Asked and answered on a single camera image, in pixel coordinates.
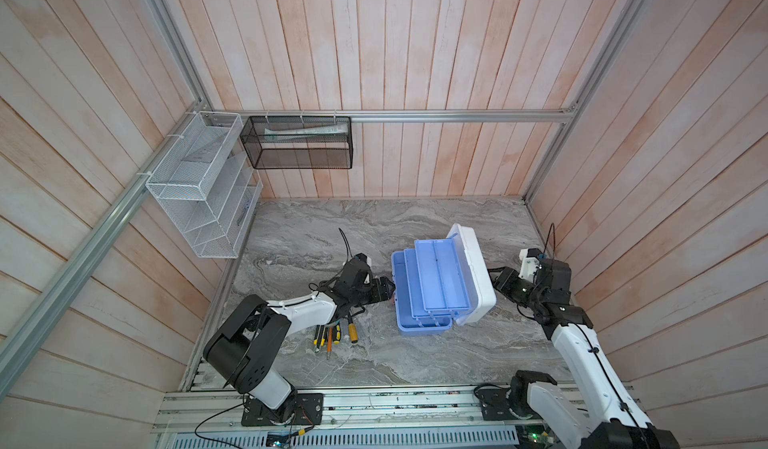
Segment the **white blue plastic toolbox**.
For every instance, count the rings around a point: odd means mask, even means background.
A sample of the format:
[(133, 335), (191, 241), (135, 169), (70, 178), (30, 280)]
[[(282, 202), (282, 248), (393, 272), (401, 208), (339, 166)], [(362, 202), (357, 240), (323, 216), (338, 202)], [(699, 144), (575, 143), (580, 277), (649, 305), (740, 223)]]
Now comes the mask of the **white blue plastic toolbox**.
[(401, 334), (426, 336), (474, 324), (497, 303), (473, 228), (455, 224), (444, 239), (416, 240), (391, 256)]

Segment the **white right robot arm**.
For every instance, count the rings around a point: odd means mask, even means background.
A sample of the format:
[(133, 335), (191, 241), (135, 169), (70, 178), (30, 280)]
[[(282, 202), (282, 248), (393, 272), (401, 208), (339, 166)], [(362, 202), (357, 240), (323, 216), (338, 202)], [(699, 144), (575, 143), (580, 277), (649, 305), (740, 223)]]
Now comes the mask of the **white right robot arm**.
[(672, 432), (659, 429), (632, 399), (598, 342), (586, 311), (571, 301), (570, 266), (524, 252), (521, 267), (489, 271), (493, 288), (528, 309), (573, 376), (584, 411), (565, 399), (555, 379), (519, 370), (510, 381), (509, 411), (535, 416), (554, 431), (564, 448), (678, 448)]

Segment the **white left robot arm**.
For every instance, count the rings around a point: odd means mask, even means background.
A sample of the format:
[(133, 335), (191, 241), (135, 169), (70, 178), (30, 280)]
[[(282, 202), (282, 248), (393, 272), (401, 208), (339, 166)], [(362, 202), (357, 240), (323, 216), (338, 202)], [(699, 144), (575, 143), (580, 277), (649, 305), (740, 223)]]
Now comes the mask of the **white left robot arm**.
[(373, 275), (360, 253), (328, 280), (312, 283), (310, 292), (284, 301), (245, 297), (210, 337), (203, 358), (225, 384), (273, 412), (286, 411), (295, 388), (274, 368), (285, 338), (307, 328), (332, 329), (353, 310), (389, 301), (395, 284)]

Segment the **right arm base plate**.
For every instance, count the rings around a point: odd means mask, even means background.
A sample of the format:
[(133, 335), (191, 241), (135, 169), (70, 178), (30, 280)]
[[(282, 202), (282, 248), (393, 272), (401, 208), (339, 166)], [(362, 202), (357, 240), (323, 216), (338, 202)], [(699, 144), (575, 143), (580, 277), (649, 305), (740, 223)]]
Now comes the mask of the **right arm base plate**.
[(540, 419), (534, 411), (534, 404), (543, 408), (544, 404), (555, 403), (563, 399), (563, 393), (556, 385), (534, 383), (524, 389), (510, 389), (495, 385), (482, 385), (473, 389), (485, 421), (526, 421)]

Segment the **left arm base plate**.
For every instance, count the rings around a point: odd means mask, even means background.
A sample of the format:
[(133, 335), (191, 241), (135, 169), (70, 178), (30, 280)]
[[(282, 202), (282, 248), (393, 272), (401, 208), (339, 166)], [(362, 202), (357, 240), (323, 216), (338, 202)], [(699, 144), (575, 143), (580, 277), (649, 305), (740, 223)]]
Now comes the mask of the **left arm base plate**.
[(259, 399), (250, 396), (244, 405), (241, 424), (244, 427), (320, 425), (323, 403), (322, 393), (298, 393), (289, 395), (277, 409), (271, 409)]

